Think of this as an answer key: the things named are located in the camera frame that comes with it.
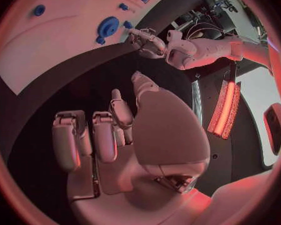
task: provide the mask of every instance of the robotic arm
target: robotic arm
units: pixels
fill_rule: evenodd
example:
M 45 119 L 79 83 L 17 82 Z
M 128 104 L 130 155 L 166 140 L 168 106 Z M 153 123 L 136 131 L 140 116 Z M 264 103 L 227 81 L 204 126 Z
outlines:
M 221 40 L 196 38 L 182 39 L 182 32 L 169 30 L 166 45 L 148 29 L 130 29 L 130 43 L 140 55 L 165 61 L 179 70 L 187 70 L 211 64 L 219 58 L 241 61 L 243 58 L 266 66 L 272 71 L 268 49 L 259 44 L 243 41 L 237 36 Z

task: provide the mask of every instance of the orange light strip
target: orange light strip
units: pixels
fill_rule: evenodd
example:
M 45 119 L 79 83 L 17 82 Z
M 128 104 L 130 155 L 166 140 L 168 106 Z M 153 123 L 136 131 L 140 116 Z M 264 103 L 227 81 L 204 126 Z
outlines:
M 225 102 L 224 102 L 224 105 L 222 108 L 222 112 L 220 114 L 220 117 L 219 117 L 219 119 L 216 123 L 216 126 L 214 128 L 214 131 L 213 131 L 218 136 L 222 135 L 222 133 L 225 129 L 227 120 L 229 118 L 229 114 L 230 114 L 232 103 L 233 103 L 234 93 L 235 93 L 235 87 L 236 87 L 236 84 L 234 82 L 231 81 L 228 83 L 226 96 L 225 96 Z

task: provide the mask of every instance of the robotic hand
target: robotic hand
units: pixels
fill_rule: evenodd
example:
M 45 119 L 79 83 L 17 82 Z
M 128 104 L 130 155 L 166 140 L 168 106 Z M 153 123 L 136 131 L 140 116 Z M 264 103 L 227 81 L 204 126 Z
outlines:
M 237 36 L 222 40 L 196 38 L 182 39 L 182 32 L 169 30 L 166 45 L 152 34 L 152 29 L 130 29 L 129 39 L 141 56 L 165 61 L 179 70 L 187 70 L 213 63 L 219 58 L 241 61 L 243 58 L 266 66 L 272 71 L 268 49 L 260 44 L 243 41 Z

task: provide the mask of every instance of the white robotic hand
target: white robotic hand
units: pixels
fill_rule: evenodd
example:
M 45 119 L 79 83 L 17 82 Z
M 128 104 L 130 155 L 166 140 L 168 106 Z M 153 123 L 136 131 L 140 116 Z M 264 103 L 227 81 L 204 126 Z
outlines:
M 183 40 L 182 32 L 169 30 L 168 44 L 150 33 L 150 30 L 130 29 L 130 42 L 140 55 L 147 58 L 165 58 L 165 61 L 179 70 L 187 70 L 211 64 L 219 58 L 241 61 L 243 58 L 266 66 L 271 63 L 268 49 L 260 44 L 243 41 L 237 36 L 221 40 L 196 38 Z

